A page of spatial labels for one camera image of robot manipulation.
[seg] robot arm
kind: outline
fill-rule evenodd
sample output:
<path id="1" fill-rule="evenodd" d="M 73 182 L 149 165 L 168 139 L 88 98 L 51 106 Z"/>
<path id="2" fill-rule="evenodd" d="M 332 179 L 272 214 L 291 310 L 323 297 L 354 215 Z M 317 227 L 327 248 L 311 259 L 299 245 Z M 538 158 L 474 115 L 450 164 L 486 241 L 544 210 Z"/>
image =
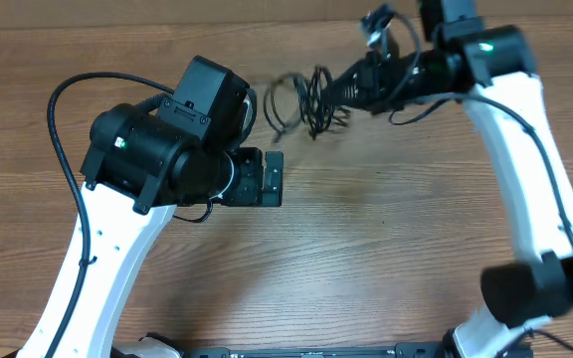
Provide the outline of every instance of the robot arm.
<path id="1" fill-rule="evenodd" d="M 138 271 L 177 206 L 282 204 L 283 155 L 267 152 L 265 168 L 262 151 L 240 147 L 256 117 L 249 85 L 196 57 L 176 91 L 169 91 L 173 96 L 119 104 L 95 120 L 81 169 L 91 233 L 89 263 L 81 260 L 84 228 L 79 218 L 48 305 L 18 357 L 44 358 L 56 336 L 56 357 L 110 356 Z M 156 115 L 149 114 L 155 109 Z M 80 265 L 88 266 L 87 276 L 59 338 Z M 143 342 L 139 349 L 151 342 L 156 357 L 179 357 L 160 340 Z"/>
<path id="2" fill-rule="evenodd" d="M 332 105 L 377 113 L 401 109 L 414 98 L 434 93 L 468 93 L 511 108 L 536 132 L 549 158 L 566 221 L 559 217 L 540 148 L 522 124 L 494 105 L 470 100 L 471 96 L 451 98 L 463 101 L 481 133 L 513 227 L 517 262 L 484 271 L 485 306 L 434 347 L 459 357 L 491 357 L 524 331 L 573 308 L 573 246 L 568 241 L 569 230 L 573 233 L 573 190 L 549 129 L 542 85 L 524 39 L 514 27 L 485 30 L 470 9 L 472 1 L 456 3 L 452 9 L 447 8 L 448 0 L 424 1 L 424 30 L 439 47 L 405 59 L 397 58 L 398 47 L 388 27 L 381 27 L 385 22 L 381 17 L 392 18 L 391 13 L 374 12 L 362 28 L 377 51 L 332 82 L 322 97 Z M 197 94 L 195 89 L 204 83 L 215 85 Z M 261 152 L 239 147 L 251 130 L 242 118 L 249 112 L 255 117 L 256 111 L 255 96 L 248 88 L 230 71 L 197 58 L 174 96 L 159 103 L 157 116 L 120 104 L 95 121 L 82 168 L 94 263 L 57 356 L 110 354 L 138 270 L 177 205 L 282 202 L 282 154 L 267 153 L 263 180 Z M 250 94 L 251 111 L 242 105 L 243 90 Z M 234 96 L 223 97 L 225 92 Z M 42 357 L 55 335 L 80 264 L 79 226 L 44 315 L 19 357 Z M 161 345 L 152 348 L 158 354 L 154 356 L 179 356 Z M 397 349 L 401 352 L 399 347 L 384 352 L 394 354 Z"/>
<path id="3" fill-rule="evenodd" d="M 471 93 L 512 108 L 534 127 L 550 158 L 565 210 L 573 224 L 573 190 L 545 116 L 540 79 L 514 73 L 495 77 L 492 82 L 491 87 L 475 86 Z M 544 256 L 553 255 L 559 263 L 564 259 L 571 261 L 573 249 L 559 219 L 547 170 L 532 138 L 513 118 L 491 105 L 475 101 L 464 101 L 463 105 L 483 138 L 494 168 L 512 225 L 515 258 L 536 268 L 543 268 Z M 558 275 L 552 275 L 552 270 L 546 268 L 549 281 L 542 280 L 538 287 L 516 279 L 507 282 L 511 286 L 505 287 L 496 279 L 486 277 L 481 289 L 484 290 L 486 304 L 490 304 L 492 310 L 484 305 L 455 330 L 453 338 L 460 355 L 493 357 L 523 332 L 550 322 L 552 318 L 548 314 L 555 313 L 553 309 L 548 310 L 550 304 L 555 305 L 553 308 L 559 309 L 559 313 L 569 310 L 573 299 L 557 299 L 557 296 L 569 293 L 558 286 L 572 277 L 553 264 L 550 267 L 558 269 Z M 510 278 L 509 272 L 497 269 L 496 275 Z"/>
<path id="4" fill-rule="evenodd" d="M 141 215 L 132 210 L 134 199 L 103 184 L 96 185 L 93 191 L 84 186 L 82 194 L 90 217 L 94 263 L 88 268 L 77 307 L 55 356 L 109 357 L 120 313 L 138 271 L 176 206 L 155 207 Z M 70 300 L 81 249 L 81 222 L 77 220 L 48 305 L 17 357 L 38 358 L 46 354 Z"/>

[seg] black wire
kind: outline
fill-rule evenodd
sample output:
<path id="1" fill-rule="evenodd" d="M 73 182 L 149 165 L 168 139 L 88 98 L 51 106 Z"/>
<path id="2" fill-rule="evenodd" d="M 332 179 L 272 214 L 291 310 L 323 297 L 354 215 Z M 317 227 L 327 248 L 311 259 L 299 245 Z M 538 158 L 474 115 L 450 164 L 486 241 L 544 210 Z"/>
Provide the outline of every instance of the black wire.
<path id="1" fill-rule="evenodd" d="M 390 115 L 388 116 L 388 122 L 393 124 L 393 125 L 406 125 L 406 124 L 411 124 L 411 123 L 415 123 L 418 122 L 424 118 L 426 118 L 427 116 L 429 116 L 432 112 L 434 112 L 435 110 L 437 110 L 440 106 L 446 104 L 448 102 L 447 99 L 441 99 L 436 101 L 433 105 L 431 105 L 428 109 L 426 109 L 426 111 L 424 111 L 423 113 L 419 114 L 418 116 L 412 118 L 412 119 L 408 119 L 406 121 L 403 122 L 394 122 L 393 121 L 393 115 L 395 115 L 395 111 L 393 111 L 392 113 L 390 113 Z"/>
<path id="2" fill-rule="evenodd" d="M 529 124 L 522 116 L 516 113 L 514 110 L 509 108 L 508 106 L 501 104 L 495 100 L 490 98 L 484 97 L 478 94 L 469 94 L 469 93 L 439 93 L 439 94 L 431 94 L 426 96 L 420 96 L 412 100 L 414 103 L 425 104 L 434 100 L 456 100 L 456 101 L 463 101 L 463 100 L 473 100 L 482 102 L 488 105 L 491 105 L 504 113 L 511 116 L 514 120 L 516 120 L 521 127 L 523 127 L 523 131 L 534 141 L 536 148 L 538 149 L 541 158 L 543 159 L 543 163 L 545 165 L 545 170 L 547 171 L 547 175 L 549 177 L 550 184 L 552 186 L 552 192 L 554 193 L 554 199 L 556 201 L 556 206 L 558 207 L 558 215 L 561 219 L 563 228 L 565 229 L 565 233 L 567 234 L 567 239 L 573 249 L 573 231 L 572 231 L 572 224 L 567 217 L 567 213 L 565 212 L 565 206 L 563 205 L 563 200 L 561 197 L 560 189 L 558 187 L 558 183 L 556 181 L 556 176 L 554 175 L 554 170 L 552 168 L 552 163 L 549 160 L 549 156 L 545 151 L 545 147 L 541 142 L 540 138 L 536 134 L 534 127 Z"/>
<path id="3" fill-rule="evenodd" d="M 328 130 L 331 123 L 339 126 L 348 126 L 346 120 L 350 118 L 350 110 L 343 106 L 329 105 L 322 100 L 322 76 L 327 85 L 332 83 L 330 71 L 325 67 L 316 66 L 310 80 L 305 79 L 302 74 L 289 73 L 280 76 L 269 84 L 269 88 L 265 91 L 263 97 L 263 111 L 267 123 L 277 134 L 274 142 L 280 141 L 283 135 L 299 124 L 299 121 L 295 124 L 286 123 L 276 109 L 276 90 L 288 80 L 293 81 L 293 86 L 297 93 L 299 119 L 302 123 L 308 124 L 310 128 L 309 134 L 313 139 L 319 133 Z M 271 101 L 273 118 L 277 123 L 272 121 L 272 116 L 269 114 L 269 101 Z M 336 115 L 337 111 L 341 112 L 342 115 Z"/>
<path id="4" fill-rule="evenodd" d="M 249 102 L 251 103 L 251 118 L 249 119 L 249 124 L 245 128 L 243 128 L 242 133 L 240 135 L 240 139 L 234 145 L 236 148 L 240 147 L 242 143 L 249 138 L 249 134 L 251 134 L 251 129 L 254 127 L 256 123 L 256 116 L 258 115 L 258 99 L 256 97 L 256 92 L 249 88 L 247 89 L 247 96 L 249 97 Z"/>
<path id="5" fill-rule="evenodd" d="M 139 102 L 136 107 L 145 113 L 150 113 L 151 111 L 158 109 L 165 99 L 168 99 L 167 93 L 159 93 L 157 95 L 151 96 L 148 99 L 144 99 Z"/>
<path id="6" fill-rule="evenodd" d="M 211 213 L 213 211 L 214 211 L 214 203 L 210 200 L 207 202 L 207 211 L 205 211 L 205 214 L 203 214 L 203 216 L 201 216 L 198 219 L 185 219 L 185 218 L 181 218 L 177 215 L 172 216 L 172 218 L 182 220 L 182 221 L 187 222 L 187 223 L 200 224 L 200 223 L 206 222 L 207 219 L 209 219 L 209 216 L 211 215 Z"/>
<path id="7" fill-rule="evenodd" d="M 573 345 L 571 345 L 570 343 L 568 343 L 568 342 L 562 340 L 561 338 L 553 335 L 552 333 L 549 333 L 549 332 L 541 330 L 541 329 L 528 329 L 525 332 L 521 333 L 518 337 L 516 337 L 516 339 L 514 339 L 514 341 L 512 343 L 510 343 L 507 347 L 505 347 L 504 349 L 502 349 L 498 353 L 496 353 L 496 355 L 494 357 L 502 358 L 505 353 L 518 347 L 523 342 L 523 340 L 525 340 L 525 338 L 527 338 L 527 337 L 534 338 L 534 334 L 542 335 L 542 336 L 546 337 L 547 339 L 553 341 L 554 343 L 560 345 L 561 347 L 563 347 L 563 348 L 565 348 L 568 351 L 573 353 Z"/>
<path id="8" fill-rule="evenodd" d="M 441 44 L 439 43 L 439 34 L 443 29 L 444 29 L 444 23 L 437 24 L 430 37 L 431 41 L 433 42 L 433 46 L 435 47 L 435 49 L 438 50 L 441 48 Z"/>
<path id="9" fill-rule="evenodd" d="M 70 301 L 68 302 L 68 306 L 66 308 L 66 312 L 64 313 L 64 317 L 59 324 L 59 328 L 55 333 L 55 337 L 50 343 L 50 347 L 48 348 L 48 352 L 46 353 L 46 358 L 52 358 L 61 342 L 61 338 L 63 337 L 68 324 L 70 323 L 70 319 L 72 318 L 72 314 L 75 311 L 75 307 L 77 306 L 77 301 L 79 300 L 79 296 L 81 295 L 81 290 L 84 285 L 84 280 L 86 279 L 86 272 L 88 271 L 88 265 L 90 264 L 90 221 L 88 219 L 88 212 L 86 211 L 86 204 L 84 202 L 84 198 L 79 191 L 79 185 L 77 184 L 77 179 L 70 168 L 70 164 L 68 163 L 68 159 L 66 158 L 66 153 L 64 152 L 64 148 L 61 146 L 61 141 L 59 140 L 59 135 L 57 134 L 57 127 L 55 126 L 55 106 L 57 104 L 57 99 L 59 95 L 70 85 L 75 84 L 79 81 L 89 80 L 89 79 L 121 79 L 121 80 L 129 80 L 138 82 L 140 84 L 148 85 L 154 87 L 159 90 L 163 90 L 169 93 L 174 93 L 173 89 L 165 87 L 163 85 L 157 84 L 153 81 L 146 80 L 137 76 L 127 75 L 127 74 L 119 74 L 119 73 L 89 73 L 89 74 L 81 74 L 69 78 L 62 82 L 52 93 L 50 100 L 48 101 L 48 130 L 50 132 L 50 139 L 52 140 L 52 144 L 55 147 L 55 152 L 57 153 L 57 158 L 59 158 L 59 164 L 61 164 L 61 168 L 66 175 L 66 180 L 68 181 L 68 185 L 70 186 L 70 190 L 72 191 L 73 196 L 75 197 L 75 203 L 77 203 L 77 210 L 79 211 L 79 217 L 81 220 L 81 228 L 83 233 L 83 247 L 81 252 L 81 261 L 79 263 L 79 274 L 77 275 L 77 281 L 75 282 L 75 288 L 73 289 L 72 296 L 70 297 Z"/>
<path id="10" fill-rule="evenodd" d="M 404 75 L 404 78 L 402 78 L 402 80 L 399 81 L 395 89 L 393 89 L 393 91 L 390 94 L 388 94 L 386 99 L 384 99 L 385 103 L 389 103 L 395 100 L 397 95 L 399 95 L 399 92 L 406 86 L 406 84 L 410 80 L 410 77 L 413 75 L 413 71 L 415 71 L 415 68 L 419 63 L 419 58 L 422 54 L 422 42 L 419 39 L 419 34 L 413 27 L 413 24 L 410 22 L 410 20 L 408 20 L 406 16 L 402 14 L 395 13 L 395 17 L 398 18 L 402 22 L 402 24 L 404 24 L 404 26 L 406 26 L 406 28 L 408 29 L 408 32 L 410 33 L 410 36 L 413 40 L 413 44 L 415 46 L 415 57 L 408 66 L 408 70 L 406 71 L 406 75 Z"/>
<path id="11" fill-rule="evenodd" d="M 390 48 L 389 48 L 390 44 L 388 44 L 388 31 L 390 31 L 390 30 L 387 28 L 390 24 L 390 21 L 387 22 L 386 24 L 384 24 L 385 20 L 386 20 L 386 18 L 379 19 L 379 21 L 375 25 L 375 28 L 377 29 L 376 31 L 379 31 L 379 34 L 380 34 L 379 36 L 380 36 L 380 40 L 382 42 L 382 46 L 381 46 L 382 55 L 384 55 L 384 57 L 386 59 L 390 59 L 391 57 L 393 57 L 393 54 L 391 54 Z M 396 57 L 399 56 L 399 47 L 397 48 L 395 56 Z"/>

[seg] wooden table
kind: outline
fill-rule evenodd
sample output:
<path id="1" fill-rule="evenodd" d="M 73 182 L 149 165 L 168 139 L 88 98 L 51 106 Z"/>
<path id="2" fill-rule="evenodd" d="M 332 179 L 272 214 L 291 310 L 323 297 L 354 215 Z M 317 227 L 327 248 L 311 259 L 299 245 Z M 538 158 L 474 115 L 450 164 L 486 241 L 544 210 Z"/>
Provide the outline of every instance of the wooden table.
<path id="1" fill-rule="evenodd" d="M 573 16 L 488 22 L 517 24 L 528 36 L 573 182 Z M 411 51 L 407 36 L 398 37 Z M 364 52 L 353 22 L 0 32 L 0 356 L 35 327 L 75 222 L 45 124 L 58 83 L 117 71 L 175 87 L 200 54 L 262 93 L 270 79 L 309 74 L 315 64 L 339 75 Z M 153 93 L 111 80 L 68 89 L 57 128 L 75 171 L 96 116 Z M 294 111 L 288 102 L 281 110 Z M 249 144 L 285 152 L 284 205 L 217 207 L 204 225 L 169 224 L 142 267 L 117 340 L 147 331 L 187 346 L 238 348 L 439 340 L 481 305 L 481 270 L 511 260 L 494 175 L 458 106 L 412 126 L 356 112 L 349 129 L 314 142 L 303 128 L 279 144 L 272 138 L 259 117 Z M 550 330 L 573 342 L 573 312 Z M 543 338 L 534 347 L 538 357 L 567 356 Z"/>

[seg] cable clip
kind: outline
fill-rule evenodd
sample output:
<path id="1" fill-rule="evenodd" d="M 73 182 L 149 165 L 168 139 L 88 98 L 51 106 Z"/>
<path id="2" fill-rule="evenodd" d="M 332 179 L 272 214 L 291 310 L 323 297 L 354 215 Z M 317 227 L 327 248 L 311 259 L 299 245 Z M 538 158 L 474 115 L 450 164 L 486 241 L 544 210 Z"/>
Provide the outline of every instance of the cable clip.
<path id="1" fill-rule="evenodd" d="M 91 260 L 89 260 L 89 261 L 85 261 L 85 260 L 81 259 L 81 260 L 79 261 L 79 266 L 80 266 L 80 267 L 88 267 L 88 266 L 94 264 L 95 262 L 96 262 L 96 257 L 93 257 L 93 258 L 92 258 Z"/>

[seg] green led light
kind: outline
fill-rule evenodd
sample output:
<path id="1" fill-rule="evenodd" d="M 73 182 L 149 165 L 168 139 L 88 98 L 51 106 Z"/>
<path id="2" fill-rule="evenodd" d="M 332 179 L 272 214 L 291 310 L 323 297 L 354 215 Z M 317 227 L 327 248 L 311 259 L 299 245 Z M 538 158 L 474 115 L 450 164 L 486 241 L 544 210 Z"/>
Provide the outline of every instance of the green led light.
<path id="1" fill-rule="evenodd" d="M 492 52 L 494 50 L 494 46 L 492 44 L 480 43 L 478 46 L 482 51 Z"/>
<path id="2" fill-rule="evenodd" d="M 120 148 L 120 149 L 125 149 L 125 139 L 121 138 L 121 137 L 117 137 L 114 140 L 114 146 L 116 148 Z"/>

